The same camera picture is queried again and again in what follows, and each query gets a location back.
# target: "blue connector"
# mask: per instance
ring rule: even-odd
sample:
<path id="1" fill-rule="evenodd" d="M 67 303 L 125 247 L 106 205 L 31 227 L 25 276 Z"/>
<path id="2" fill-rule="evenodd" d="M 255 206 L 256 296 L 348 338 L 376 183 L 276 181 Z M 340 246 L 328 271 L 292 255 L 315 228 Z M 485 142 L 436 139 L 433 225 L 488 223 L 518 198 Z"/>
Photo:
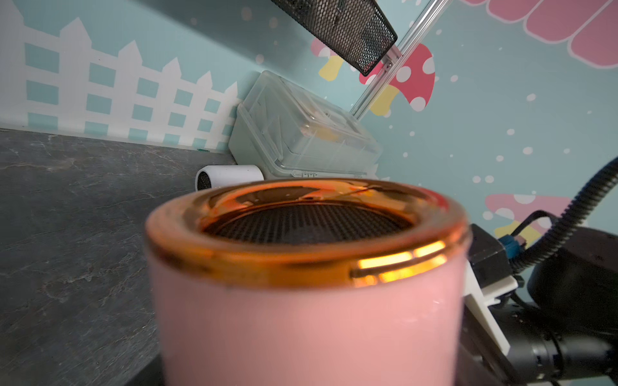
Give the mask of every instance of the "blue connector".
<path id="1" fill-rule="evenodd" d="M 514 259 L 518 254 L 523 251 L 523 247 L 519 245 L 519 242 L 515 239 L 515 237 L 511 235 L 502 236 L 498 239 L 498 241 L 504 246 L 506 256 L 509 258 L 509 260 Z"/>

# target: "gray marble countertop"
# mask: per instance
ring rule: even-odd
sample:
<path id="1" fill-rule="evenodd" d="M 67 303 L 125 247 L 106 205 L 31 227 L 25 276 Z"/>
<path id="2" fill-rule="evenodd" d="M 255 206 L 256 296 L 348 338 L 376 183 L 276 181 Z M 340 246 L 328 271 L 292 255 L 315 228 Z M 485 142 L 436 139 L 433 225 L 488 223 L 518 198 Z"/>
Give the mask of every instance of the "gray marble countertop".
<path id="1" fill-rule="evenodd" d="M 0 385 L 123 385 L 158 352 L 143 223 L 201 151 L 0 129 Z"/>

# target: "clear plastic container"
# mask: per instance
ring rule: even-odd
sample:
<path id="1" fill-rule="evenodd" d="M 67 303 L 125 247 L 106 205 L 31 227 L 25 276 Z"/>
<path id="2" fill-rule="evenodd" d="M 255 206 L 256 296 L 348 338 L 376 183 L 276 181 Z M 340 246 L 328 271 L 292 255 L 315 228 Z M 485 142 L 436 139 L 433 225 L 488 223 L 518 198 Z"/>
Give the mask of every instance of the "clear plastic container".
<path id="1" fill-rule="evenodd" d="M 349 112 L 270 71 L 238 106 L 229 148 L 271 178 L 361 177 L 382 153 Z"/>

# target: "black mesh basket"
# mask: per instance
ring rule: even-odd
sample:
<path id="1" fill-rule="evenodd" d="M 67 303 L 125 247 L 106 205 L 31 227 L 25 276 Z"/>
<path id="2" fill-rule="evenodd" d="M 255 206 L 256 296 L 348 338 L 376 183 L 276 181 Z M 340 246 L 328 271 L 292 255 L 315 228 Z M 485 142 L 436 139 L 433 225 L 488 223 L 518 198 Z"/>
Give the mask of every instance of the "black mesh basket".
<path id="1" fill-rule="evenodd" d="M 397 41 L 375 0 L 272 0 L 367 76 Z"/>

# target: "metal rod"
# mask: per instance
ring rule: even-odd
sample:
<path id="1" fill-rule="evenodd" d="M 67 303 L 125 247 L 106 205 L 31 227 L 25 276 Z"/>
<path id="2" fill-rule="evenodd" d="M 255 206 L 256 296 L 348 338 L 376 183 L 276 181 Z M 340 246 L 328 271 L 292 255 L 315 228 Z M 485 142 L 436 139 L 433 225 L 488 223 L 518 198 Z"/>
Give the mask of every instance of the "metal rod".
<path id="1" fill-rule="evenodd" d="M 367 113 L 367 110 L 369 110 L 373 104 L 373 101 L 382 91 L 384 91 L 386 86 L 395 77 L 397 71 L 403 66 L 421 40 L 423 40 L 429 30 L 434 26 L 436 21 L 438 21 L 438 18 L 440 18 L 451 1 L 452 0 L 433 0 L 425 7 L 421 16 L 419 16 L 412 28 L 408 30 L 408 32 L 401 39 L 401 43 L 398 45 L 402 56 L 393 62 L 391 62 L 391 56 L 389 56 L 387 64 L 385 64 L 382 70 L 380 70 L 380 73 L 373 80 L 373 82 L 367 86 L 365 92 L 350 110 L 350 113 L 352 113 L 356 119 L 363 119 Z"/>

